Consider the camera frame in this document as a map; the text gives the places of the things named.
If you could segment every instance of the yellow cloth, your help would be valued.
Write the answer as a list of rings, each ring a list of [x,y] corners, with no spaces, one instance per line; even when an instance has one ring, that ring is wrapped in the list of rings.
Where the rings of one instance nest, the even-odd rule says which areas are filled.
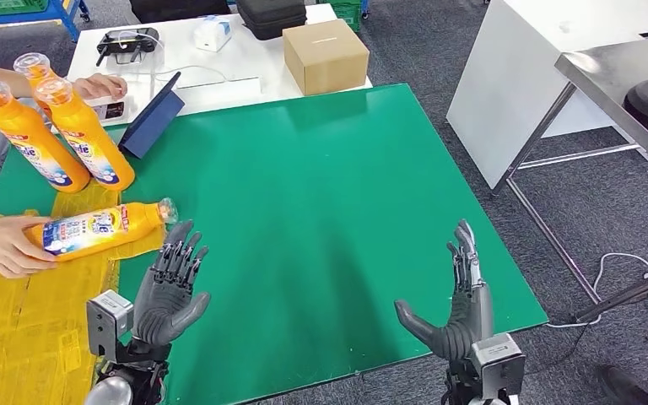
[[[51,216],[69,217],[119,203],[119,193],[91,182],[58,193]],[[145,238],[59,264],[29,278],[0,275],[0,405],[81,405],[95,357],[88,349],[85,302],[117,287],[118,259],[158,249],[160,227]]]

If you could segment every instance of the green mat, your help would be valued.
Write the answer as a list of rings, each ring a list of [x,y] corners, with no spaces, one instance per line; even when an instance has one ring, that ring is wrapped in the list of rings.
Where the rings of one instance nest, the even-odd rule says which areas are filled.
[[[426,354],[393,300],[446,322],[446,242],[461,218],[495,331],[547,320],[405,84],[178,117],[132,165],[123,201],[173,198],[210,246],[195,290],[212,301],[175,341],[170,404],[238,402]],[[48,213],[54,196],[9,156],[0,213]],[[153,259],[121,265],[128,299]]]

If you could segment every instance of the detergent bottle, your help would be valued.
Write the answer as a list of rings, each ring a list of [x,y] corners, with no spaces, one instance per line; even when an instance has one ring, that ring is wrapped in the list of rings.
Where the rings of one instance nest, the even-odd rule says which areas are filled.
[[[55,78],[56,74],[51,70],[51,61],[42,53],[30,52],[17,57],[13,62],[13,70],[23,74],[31,86],[31,93],[35,92],[35,86],[46,78]],[[46,113],[49,120],[52,120],[51,107],[38,98],[34,97],[36,104]]]
[[[53,124],[103,187],[119,192],[132,184],[135,171],[70,82],[47,78],[36,86],[35,95],[51,107]]]
[[[38,112],[19,103],[1,81],[0,130],[58,191],[78,192],[88,184],[88,171],[46,128]]]
[[[36,246],[66,262],[143,238],[162,224],[177,221],[169,198],[153,204],[130,202],[113,208],[38,224],[24,231]]]

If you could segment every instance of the black case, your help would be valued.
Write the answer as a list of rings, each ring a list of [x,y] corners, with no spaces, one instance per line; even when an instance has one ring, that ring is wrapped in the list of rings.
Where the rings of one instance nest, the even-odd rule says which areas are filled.
[[[237,0],[237,12],[260,41],[282,36],[283,29],[306,22],[304,0]]]
[[[143,24],[230,13],[227,0],[130,0],[130,5]]]

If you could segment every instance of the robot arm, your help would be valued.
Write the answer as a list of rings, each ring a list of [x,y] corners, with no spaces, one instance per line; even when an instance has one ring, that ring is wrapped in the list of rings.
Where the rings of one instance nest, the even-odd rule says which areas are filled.
[[[403,300],[394,302],[398,320],[418,340],[449,361],[449,391],[441,403],[517,403],[525,356],[507,333],[493,335],[493,313],[488,285],[483,281],[471,227],[461,220],[448,243],[453,255],[454,289],[451,316],[435,327],[416,316]]]
[[[154,405],[162,400],[171,342],[202,316],[210,295],[192,298],[192,286],[204,256],[197,254],[200,233],[189,242],[192,221],[176,224],[140,284],[135,305],[112,290],[86,304],[90,352],[103,356],[98,383],[85,405]],[[131,331],[124,346],[118,338]]]

